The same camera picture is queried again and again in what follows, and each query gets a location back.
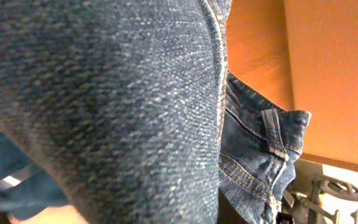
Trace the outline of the blue garment with tape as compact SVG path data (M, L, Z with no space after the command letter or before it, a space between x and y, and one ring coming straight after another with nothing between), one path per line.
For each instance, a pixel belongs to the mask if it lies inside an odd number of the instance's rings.
M56 181L0 131L0 211L22 221L69 204Z

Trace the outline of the dark blue jeans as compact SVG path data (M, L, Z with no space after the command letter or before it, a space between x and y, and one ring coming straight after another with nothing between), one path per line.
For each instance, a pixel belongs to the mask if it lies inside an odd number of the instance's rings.
M0 131L88 223L276 223L311 115L227 68L230 1L0 1Z

